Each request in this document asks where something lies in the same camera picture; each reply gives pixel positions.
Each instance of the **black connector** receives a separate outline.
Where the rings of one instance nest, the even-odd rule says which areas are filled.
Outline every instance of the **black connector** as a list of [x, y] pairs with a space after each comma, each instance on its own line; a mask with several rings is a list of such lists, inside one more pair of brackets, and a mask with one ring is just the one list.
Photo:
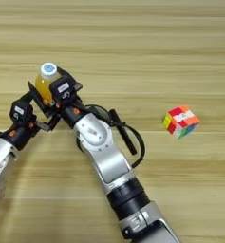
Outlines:
[[[115, 109], [110, 110], [109, 115], [110, 115], [110, 118], [112, 119], [113, 122], [122, 123], [122, 121], [121, 121], [121, 119], [120, 119], [120, 117], [119, 117], [119, 115], [118, 115], [118, 113], [116, 112]], [[131, 154], [133, 156], [137, 155], [138, 152], [137, 152], [132, 140], [130, 139], [128, 133], [124, 129], [124, 127], [123, 126], [117, 126], [117, 129], [118, 129], [119, 133], [121, 134], [122, 139], [124, 140], [127, 148], [131, 152]]]
[[131, 216], [150, 203], [136, 178], [130, 179], [124, 185], [113, 190], [107, 195], [107, 198], [119, 220]]

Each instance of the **cube face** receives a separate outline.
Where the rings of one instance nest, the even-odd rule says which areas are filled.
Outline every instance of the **cube face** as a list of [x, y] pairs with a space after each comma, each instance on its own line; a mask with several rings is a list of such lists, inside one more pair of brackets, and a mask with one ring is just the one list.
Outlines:
[[179, 106], [169, 111], [163, 121], [163, 127], [166, 128], [177, 139], [180, 139], [191, 133], [197, 124], [199, 118], [186, 105]]

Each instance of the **small bottle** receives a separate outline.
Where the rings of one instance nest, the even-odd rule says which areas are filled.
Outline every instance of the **small bottle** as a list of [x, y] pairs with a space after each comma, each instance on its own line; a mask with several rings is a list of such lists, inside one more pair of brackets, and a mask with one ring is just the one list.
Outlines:
[[43, 98], [45, 105], [52, 104], [52, 95], [49, 91], [49, 85], [61, 77], [57, 71], [57, 66], [53, 63], [44, 63], [41, 66], [40, 74], [36, 78], [35, 87]]

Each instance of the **wooden table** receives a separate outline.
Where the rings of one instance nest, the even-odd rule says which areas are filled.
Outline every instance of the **wooden table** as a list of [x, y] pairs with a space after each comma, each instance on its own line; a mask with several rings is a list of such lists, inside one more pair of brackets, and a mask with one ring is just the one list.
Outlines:
[[[46, 61], [83, 83], [85, 103], [141, 131], [136, 173], [182, 242], [225, 243], [225, 0], [0, 0], [0, 130]], [[181, 104], [201, 124], [175, 140], [161, 118]], [[0, 243], [125, 242], [73, 135], [61, 121], [23, 151]]]

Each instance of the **yellow object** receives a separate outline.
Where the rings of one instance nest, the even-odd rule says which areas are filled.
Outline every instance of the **yellow object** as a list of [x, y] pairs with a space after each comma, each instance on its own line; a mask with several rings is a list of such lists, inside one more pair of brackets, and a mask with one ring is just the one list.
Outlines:
[[45, 105], [52, 102], [52, 95], [49, 91], [49, 85], [59, 79], [61, 74], [57, 71], [57, 66], [53, 63], [45, 63], [41, 66], [39, 75], [36, 78], [35, 86], [43, 98]]
[[163, 121], [163, 127], [167, 129], [171, 120], [172, 120], [172, 116], [168, 113]]

